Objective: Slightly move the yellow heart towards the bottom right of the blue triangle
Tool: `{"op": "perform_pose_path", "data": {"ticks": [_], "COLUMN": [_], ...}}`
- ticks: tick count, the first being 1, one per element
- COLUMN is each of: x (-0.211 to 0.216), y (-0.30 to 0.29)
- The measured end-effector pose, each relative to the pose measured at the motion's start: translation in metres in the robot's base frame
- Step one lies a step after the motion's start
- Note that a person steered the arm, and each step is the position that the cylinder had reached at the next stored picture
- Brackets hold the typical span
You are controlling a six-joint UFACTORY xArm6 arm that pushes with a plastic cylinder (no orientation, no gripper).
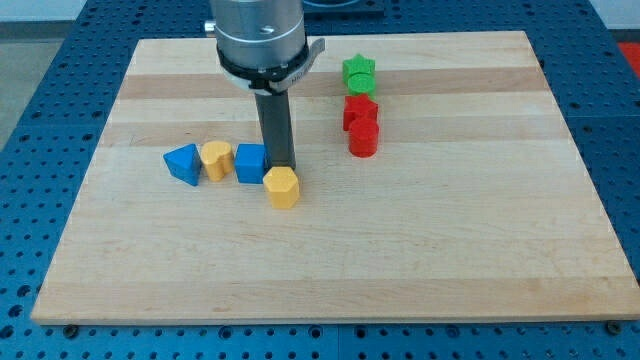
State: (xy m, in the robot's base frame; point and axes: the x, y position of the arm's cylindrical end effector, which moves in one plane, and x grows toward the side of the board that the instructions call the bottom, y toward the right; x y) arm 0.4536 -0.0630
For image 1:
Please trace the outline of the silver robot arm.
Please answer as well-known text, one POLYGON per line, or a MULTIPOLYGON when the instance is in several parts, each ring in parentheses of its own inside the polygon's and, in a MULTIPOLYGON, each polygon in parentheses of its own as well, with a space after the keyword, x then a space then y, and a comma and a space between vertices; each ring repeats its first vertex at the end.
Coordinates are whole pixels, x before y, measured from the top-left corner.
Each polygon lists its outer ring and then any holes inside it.
POLYGON ((308 40, 301 0, 211 0, 219 63, 236 86, 261 96, 286 92, 325 50, 308 40))

